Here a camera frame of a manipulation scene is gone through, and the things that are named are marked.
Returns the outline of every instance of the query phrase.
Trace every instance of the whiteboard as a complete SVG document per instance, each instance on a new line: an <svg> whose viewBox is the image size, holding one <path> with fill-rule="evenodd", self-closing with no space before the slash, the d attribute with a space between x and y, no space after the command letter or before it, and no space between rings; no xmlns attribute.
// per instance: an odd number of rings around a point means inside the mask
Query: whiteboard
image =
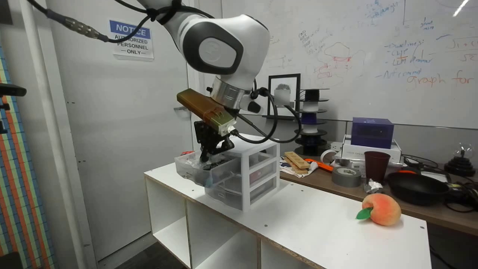
<svg viewBox="0 0 478 269"><path fill-rule="evenodd" d="M330 88L319 117L478 128L478 0L455 17L463 0L222 1L271 33L259 87L301 73L301 88Z"/></svg>

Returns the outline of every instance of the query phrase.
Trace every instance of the purple box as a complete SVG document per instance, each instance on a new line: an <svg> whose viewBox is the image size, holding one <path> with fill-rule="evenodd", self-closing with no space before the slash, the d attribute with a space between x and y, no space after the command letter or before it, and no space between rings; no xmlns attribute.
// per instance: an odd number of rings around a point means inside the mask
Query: purple box
<svg viewBox="0 0 478 269"><path fill-rule="evenodd" d="M387 119L355 118L352 145L391 148L393 124Z"/></svg>

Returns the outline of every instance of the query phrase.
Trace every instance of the colorful wall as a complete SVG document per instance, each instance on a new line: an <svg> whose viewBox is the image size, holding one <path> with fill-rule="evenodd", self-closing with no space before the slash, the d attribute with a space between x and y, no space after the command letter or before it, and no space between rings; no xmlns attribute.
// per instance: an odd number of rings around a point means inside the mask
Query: colorful wall
<svg viewBox="0 0 478 269"><path fill-rule="evenodd" d="M0 83L10 83L1 44L0 59ZM19 252L25 269L54 269L53 244L16 98L3 96L0 103L11 108L1 109L8 133L0 139L0 256Z"/></svg>

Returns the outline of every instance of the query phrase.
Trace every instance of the red cup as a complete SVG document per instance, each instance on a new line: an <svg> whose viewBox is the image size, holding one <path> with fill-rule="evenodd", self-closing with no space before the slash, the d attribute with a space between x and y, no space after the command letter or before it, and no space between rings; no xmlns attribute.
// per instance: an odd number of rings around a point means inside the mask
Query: red cup
<svg viewBox="0 0 478 269"><path fill-rule="evenodd" d="M387 171L390 155L379 151L365 152L365 176L367 182L371 179L383 184L383 178Z"/></svg>

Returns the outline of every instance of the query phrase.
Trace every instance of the notice sign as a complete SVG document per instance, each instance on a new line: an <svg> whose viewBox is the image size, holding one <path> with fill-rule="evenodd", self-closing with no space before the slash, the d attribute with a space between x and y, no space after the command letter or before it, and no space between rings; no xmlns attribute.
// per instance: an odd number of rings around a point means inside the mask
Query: notice sign
<svg viewBox="0 0 478 269"><path fill-rule="evenodd" d="M125 37L136 28L135 25L112 20L109 21L109 27L114 39ZM154 55L150 29L141 28L130 40L114 44L113 54L120 60L152 61Z"/></svg>

